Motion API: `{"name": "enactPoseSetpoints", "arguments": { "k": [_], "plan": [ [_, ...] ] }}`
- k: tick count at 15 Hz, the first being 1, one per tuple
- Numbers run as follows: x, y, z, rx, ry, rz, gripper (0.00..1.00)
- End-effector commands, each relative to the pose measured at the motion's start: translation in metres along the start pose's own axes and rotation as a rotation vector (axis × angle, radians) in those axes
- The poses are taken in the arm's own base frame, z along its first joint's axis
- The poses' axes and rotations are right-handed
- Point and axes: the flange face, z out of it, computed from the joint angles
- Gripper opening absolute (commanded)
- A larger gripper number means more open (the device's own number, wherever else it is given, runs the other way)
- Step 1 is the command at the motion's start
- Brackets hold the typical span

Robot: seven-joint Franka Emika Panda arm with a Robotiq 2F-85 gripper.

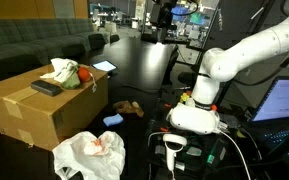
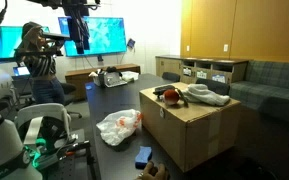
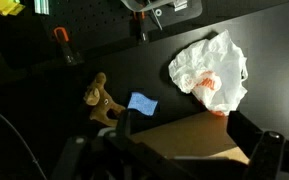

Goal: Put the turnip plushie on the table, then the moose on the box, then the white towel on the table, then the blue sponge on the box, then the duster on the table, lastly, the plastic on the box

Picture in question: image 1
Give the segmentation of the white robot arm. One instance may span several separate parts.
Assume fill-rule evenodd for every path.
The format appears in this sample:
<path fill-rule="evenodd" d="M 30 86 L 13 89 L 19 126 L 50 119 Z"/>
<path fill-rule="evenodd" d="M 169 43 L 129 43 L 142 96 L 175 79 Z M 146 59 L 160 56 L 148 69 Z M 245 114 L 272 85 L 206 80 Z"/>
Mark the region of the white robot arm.
<path fill-rule="evenodd" d="M 289 0 L 283 10 L 287 18 L 275 26 L 250 35 L 227 50 L 206 51 L 199 67 L 191 98 L 196 106 L 213 103 L 221 82 L 233 79 L 252 64 L 289 52 Z"/>

